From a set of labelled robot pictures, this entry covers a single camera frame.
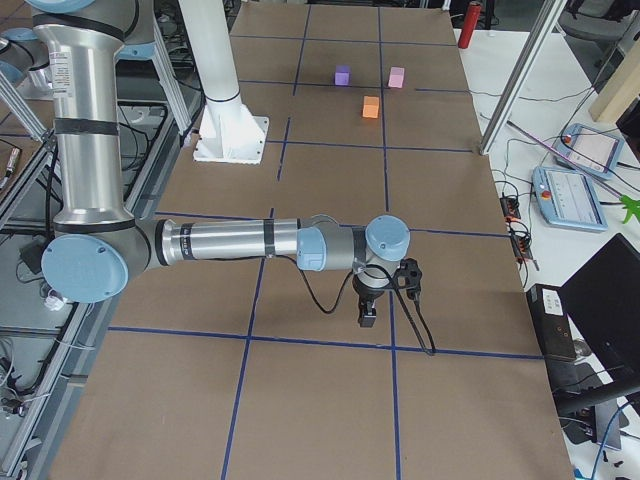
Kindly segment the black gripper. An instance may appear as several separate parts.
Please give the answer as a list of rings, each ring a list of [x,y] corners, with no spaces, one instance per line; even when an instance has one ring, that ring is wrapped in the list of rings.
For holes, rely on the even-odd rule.
[[[353,265],[353,288],[360,298],[358,301],[360,326],[372,328],[375,325],[377,312],[374,300],[385,291],[393,289],[389,276],[393,276],[394,272],[394,263]]]

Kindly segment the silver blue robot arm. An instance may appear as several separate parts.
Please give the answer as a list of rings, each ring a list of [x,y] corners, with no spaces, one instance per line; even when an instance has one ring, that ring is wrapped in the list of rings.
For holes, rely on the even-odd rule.
[[[184,224],[135,218],[123,202],[115,67],[128,37],[153,25],[153,12],[138,1],[35,1],[31,8],[49,51],[63,187],[55,236],[41,260],[55,291],[97,303],[143,272],[179,261],[280,257],[301,274],[345,271],[363,327],[374,323],[375,302],[387,291],[418,301],[410,232],[394,216],[365,227],[344,227],[326,215]]]

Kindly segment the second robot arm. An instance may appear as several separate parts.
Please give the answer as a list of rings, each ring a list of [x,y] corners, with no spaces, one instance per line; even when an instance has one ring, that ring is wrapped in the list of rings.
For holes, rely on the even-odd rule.
[[[48,66],[48,49],[31,28],[16,27],[1,33],[1,72],[12,85],[22,82],[30,71]]]

